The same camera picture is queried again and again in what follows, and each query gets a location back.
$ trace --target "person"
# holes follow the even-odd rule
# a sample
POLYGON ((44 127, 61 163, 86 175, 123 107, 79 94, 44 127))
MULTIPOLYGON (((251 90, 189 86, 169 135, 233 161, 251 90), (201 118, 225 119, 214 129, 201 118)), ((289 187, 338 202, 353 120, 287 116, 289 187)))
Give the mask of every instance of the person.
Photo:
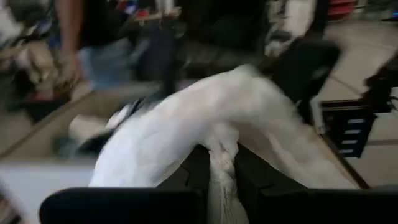
POLYGON ((82 78, 78 51, 117 40, 114 28, 110 28, 110 7, 107 0, 56 0, 55 7, 62 55, 71 72, 82 78))

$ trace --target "person's arm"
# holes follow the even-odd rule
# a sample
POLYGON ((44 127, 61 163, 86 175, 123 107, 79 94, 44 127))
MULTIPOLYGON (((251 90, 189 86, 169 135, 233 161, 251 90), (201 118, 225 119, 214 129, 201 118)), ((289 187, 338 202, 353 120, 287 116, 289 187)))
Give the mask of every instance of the person's arm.
POLYGON ((83 23, 83 0, 57 0, 55 7, 61 30, 62 54, 70 69, 79 77, 80 64, 76 54, 79 49, 83 23))

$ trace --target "cloth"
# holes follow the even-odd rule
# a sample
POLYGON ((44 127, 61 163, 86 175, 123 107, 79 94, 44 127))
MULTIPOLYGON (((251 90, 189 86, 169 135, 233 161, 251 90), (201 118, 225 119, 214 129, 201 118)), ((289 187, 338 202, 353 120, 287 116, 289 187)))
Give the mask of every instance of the cloth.
POLYGON ((104 146, 90 187, 156 187, 170 177, 196 144, 210 150, 210 223, 248 223, 237 199, 233 161, 238 132, 232 123, 261 130, 280 170, 307 187, 354 188, 302 136, 294 106, 249 65, 202 79, 132 116, 104 146))

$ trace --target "floor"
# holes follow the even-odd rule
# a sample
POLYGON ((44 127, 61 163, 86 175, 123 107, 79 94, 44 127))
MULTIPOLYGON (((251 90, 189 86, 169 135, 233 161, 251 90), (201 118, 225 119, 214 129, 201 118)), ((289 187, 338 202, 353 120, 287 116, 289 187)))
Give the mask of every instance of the floor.
MULTIPOLYGON (((329 26, 327 37, 343 46, 333 76, 362 93, 367 90, 363 80, 374 75, 398 49, 398 27, 367 21, 345 21, 329 26)), ((358 94, 341 83, 329 79, 320 93, 321 100, 356 99, 358 94)), ((380 114, 369 141, 398 139, 397 113, 380 114)), ((360 159, 349 162, 372 186, 398 184, 398 146, 366 146, 360 159)))
POLYGON ((0 79, 0 155, 18 139, 29 133, 31 123, 23 111, 10 113, 6 109, 6 98, 10 92, 7 77, 0 79))

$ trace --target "clutter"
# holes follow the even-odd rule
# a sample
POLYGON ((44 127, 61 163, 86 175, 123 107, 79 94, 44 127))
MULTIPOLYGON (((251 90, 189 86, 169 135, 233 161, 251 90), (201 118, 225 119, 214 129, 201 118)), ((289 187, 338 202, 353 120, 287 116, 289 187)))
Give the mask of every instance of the clutter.
POLYGON ((7 99, 9 110, 24 108, 37 123, 70 100, 73 77, 59 69, 45 41, 15 46, 3 56, 11 60, 8 75, 14 90, 7 99))
POLYGON ((119 1, 116 9, 131 15, 136 10, 136 1, 119 1))
POLYGON ((14 19, 18 22, 24 22, 28 26, 32 26, 38 20, 43 19, 48 6, 48 1, 41 0, 7 0, 5 3, 10 8, 14 19))
POLYGON ((247 65, 200 80, 147 113, 130 117, 101 151, 90 187, 156 187, 196 144, 203 144, 210 150, 212 179, 222 180, 212 182, 209 190, 212 197, 222 194, 221 204, 209 199, 211 206, 221 206, 222 217, 218 213, 209 220, 245 223, 234 191, 231 164, 237 132, 226 128, 230 122, 259 128, 272 144, 272 149, 264 150, 271 150, 277 169, 297 182, 311 188, 354 188, 302 134, 303 124, 289 99, 247 65))

